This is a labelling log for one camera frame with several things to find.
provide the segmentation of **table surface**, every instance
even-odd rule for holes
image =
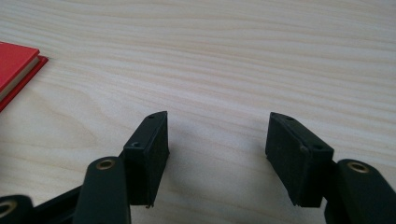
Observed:
[[[265,157],[271,111],[396,189],[396,4],[3,0],[0,40],[49,62],[0,113],[0,195],[43,203],[168,111],[154,208],[133,223],[325,223]]]

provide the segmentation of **red notebook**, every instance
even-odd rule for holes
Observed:
[[[38,49],[0,42],[0,111],[48,61]]]

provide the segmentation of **wood grain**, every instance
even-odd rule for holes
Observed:
[[[171,157],[133,223],[325,223],[265,159],[271,111],[396,188],[392,0],[3,0],[0,39],[49,56],[0,114],[0,196],[80,185],[162,110]]]

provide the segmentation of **hole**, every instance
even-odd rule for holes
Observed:
[[[347,166],[349,166],[350,169],[362,174],[367,174],[370,171],[367,166],[355,161],[350,161]]]
[[[8,200],[0,203],[0,218],[10,214],[17,207],[17,202]]]
[[[96,168],[98,170],[107,170],[107,169],[110,169],[111,167],[113,167],[114,163],[115,162],[113,160],[100,161],[96,164]]]
[[[131,144],[132,147],[140,147],[140,143],[139,142],[133,142]]]

